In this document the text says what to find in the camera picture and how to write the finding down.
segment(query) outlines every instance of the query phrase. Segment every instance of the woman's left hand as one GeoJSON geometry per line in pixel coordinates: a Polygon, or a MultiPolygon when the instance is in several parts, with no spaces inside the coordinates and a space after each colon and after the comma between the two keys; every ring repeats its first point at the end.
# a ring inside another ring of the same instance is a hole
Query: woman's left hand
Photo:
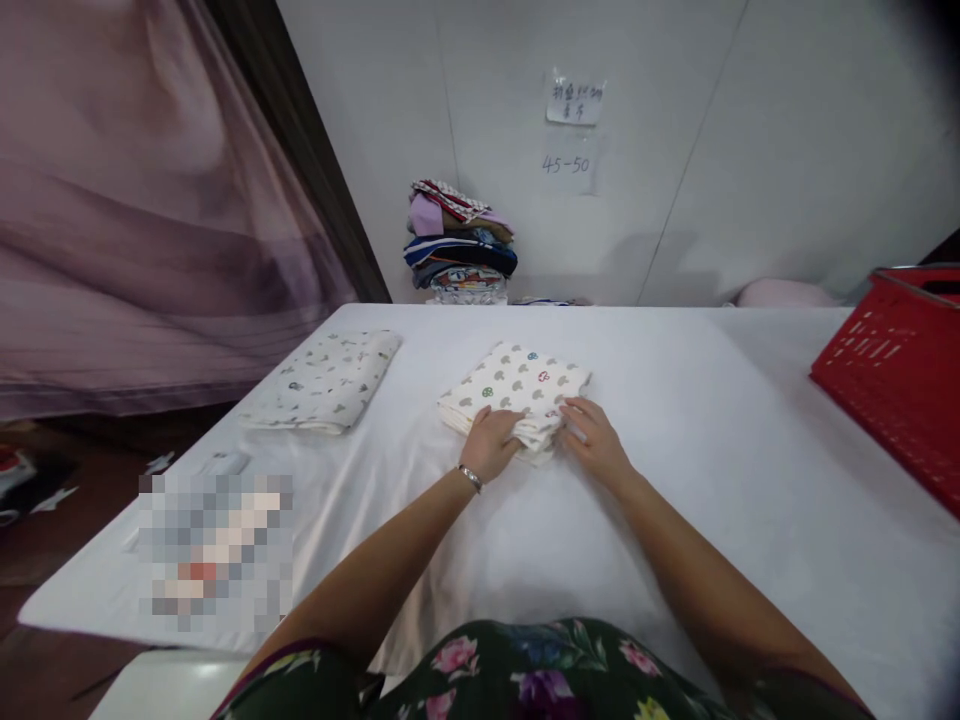
{"type": "Polygon", "coordinates": [[[514,453],[523,447],[517,438],[510,437],[513,426],[522,418],[523,413],[509,410],[491,412],[487,405],[473,421],[460,453],[460,464],[472,470],[484,485],[496,478],[514,453]]]}

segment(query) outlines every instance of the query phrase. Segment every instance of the green floral fabric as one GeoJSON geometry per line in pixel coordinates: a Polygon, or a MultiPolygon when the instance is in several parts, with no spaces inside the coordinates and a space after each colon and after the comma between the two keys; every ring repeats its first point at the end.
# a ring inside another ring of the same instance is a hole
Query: green floral fabric
{"type": "MultiPolygon", "coordinates": [[[[218,718],[625,718],[742,720],[617,628],[571,618],[547,625],[477,621],[444,638],[393,691],[361,709],[357,673],[335,649],[302,641],[261,664],[218,718]]],[[[818,681],[771,671],[751,720],[863,720],[818,681]]]]}

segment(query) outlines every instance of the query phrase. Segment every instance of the basket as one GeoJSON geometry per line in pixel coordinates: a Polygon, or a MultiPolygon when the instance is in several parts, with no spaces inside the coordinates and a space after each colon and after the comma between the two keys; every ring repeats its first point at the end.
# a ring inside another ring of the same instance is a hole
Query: basket
{"type": "Polygon", "coordinates": [[[810,377],[960,520],[960,265],[870,280],[810,377]]]}

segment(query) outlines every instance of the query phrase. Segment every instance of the paper sign on wall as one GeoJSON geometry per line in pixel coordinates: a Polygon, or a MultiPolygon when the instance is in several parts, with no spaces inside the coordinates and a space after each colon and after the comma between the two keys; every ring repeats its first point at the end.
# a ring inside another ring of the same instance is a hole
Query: paper sign on wall
{"type": "Polygon", "coordinates": [[[554,70],[547,98],[547,120],[565,125],[596,125],[606,87],[606,80],[590,82],[583,77],[560,75],[554,70]]]}
{"type": "Polygon", "coordinates": [[[593,132],[573,128],[547,131],[540,155],[544,189],[563,195],[594,195],[594,172],[600,140],[593,132]]]}

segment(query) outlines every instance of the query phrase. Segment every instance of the wall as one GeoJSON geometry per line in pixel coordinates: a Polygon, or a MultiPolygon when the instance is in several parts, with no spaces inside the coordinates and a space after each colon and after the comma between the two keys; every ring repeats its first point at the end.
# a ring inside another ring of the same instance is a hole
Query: wall
{"type": "Polygon", "coordinates": [[[423,297],[400,256],[420,177],[516,226],[512,295],[603,304],[844,293],[960,225],[951,116],[881,0],[278,4],[395,301],[423,297]],[[541,187],[554,66],[608,82],[596,197],[541,187]]]}

